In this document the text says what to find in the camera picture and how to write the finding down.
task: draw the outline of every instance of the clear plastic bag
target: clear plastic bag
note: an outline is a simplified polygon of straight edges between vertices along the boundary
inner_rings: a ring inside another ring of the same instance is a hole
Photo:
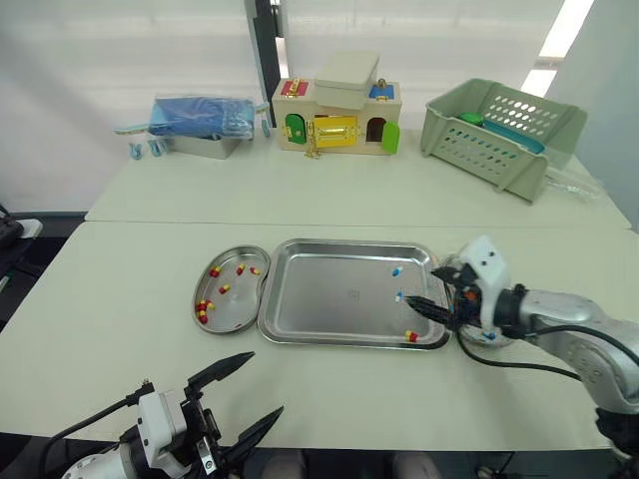
[[[549,168],[546,170],[546,185],[556,191],[569,193],[584,202],[599,200],[604,189],[593,179]]]
[[[156,98],[149,133],[156,136],[250,140],[254,135],[253,100],[187,96]]]

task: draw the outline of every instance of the rectangular metal tray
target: rectangular metal tray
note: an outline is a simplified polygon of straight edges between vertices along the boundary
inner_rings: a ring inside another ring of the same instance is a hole
[[[291,239],[272,257],[258,325],[275,342],[435,349],[448,340],[443,325],[395,300],[420,294],[448,307],[435,262],[413,243]]]

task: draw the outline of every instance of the capsule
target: capsule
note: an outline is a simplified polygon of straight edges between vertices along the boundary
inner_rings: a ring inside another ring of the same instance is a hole
[[[411,331],[409,329],[405,333],[405,337],[406,337],[406,341],[408,341],[408,342],[417,342],[417,339],[419,338],[419,334],[417,334],[415,331]]]

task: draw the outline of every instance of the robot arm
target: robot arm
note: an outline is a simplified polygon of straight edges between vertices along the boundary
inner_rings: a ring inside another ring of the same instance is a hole
[[[282,414],[283,407],[268,414],[240,435],[239,441],[222,449],[222,437],[210,409],[202,408],[201,389],[222,380],[244,365],[252,352],[222,359],[188,381],[186,399],[174,391],[156,392],[146,383],[138,399],[138,421],[113,448],[87,456],[63,475],[65,479],[144,479],[205,476],[226,478],[242,462]],[[42,469],[46,460],[41,458]]]
[[[562,359],[602,409],[620,414],[639,413],[639,365],[609,342],[576,330],[537,335],[544,328],[576,325],[602,332],[639,353],[639,324],[609,317],[592,300],[575,294],[506,290],[495,310],[495,324],[504,334],[521,337]],[[511,308],[512,300],[516,309]]]
[[[488,339],[501,331],[562,359],[597,404],[599,430],[624,452],[639,453],[639,324],[613,319],[575,294],[511,287],[508,266],[487,237],[432,274],[454,286],[452,312],[409,296],[413,309],[453,330],[473,325]]]

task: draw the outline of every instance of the light green basket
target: light green basket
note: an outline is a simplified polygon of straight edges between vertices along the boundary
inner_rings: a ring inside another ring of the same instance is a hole
[[[535,155],[504,137],[458,120],[462,113],[534,139],[545,146]],[[421,150],[534,202],[548,165],[564,168],[575,150],[586,112],[506,87],[472,79],[426,105]]]

